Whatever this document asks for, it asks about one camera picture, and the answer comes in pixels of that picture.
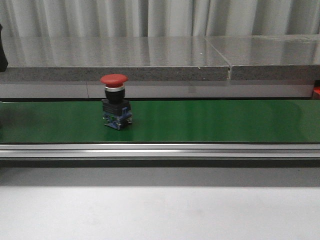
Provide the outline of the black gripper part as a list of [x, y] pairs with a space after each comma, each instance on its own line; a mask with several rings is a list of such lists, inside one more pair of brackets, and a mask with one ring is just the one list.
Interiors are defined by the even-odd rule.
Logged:
[[5, 72], [8, 67], [8, 60], [3, 48], [2, 30], [3, 26], [0, 24], [0, 72]]

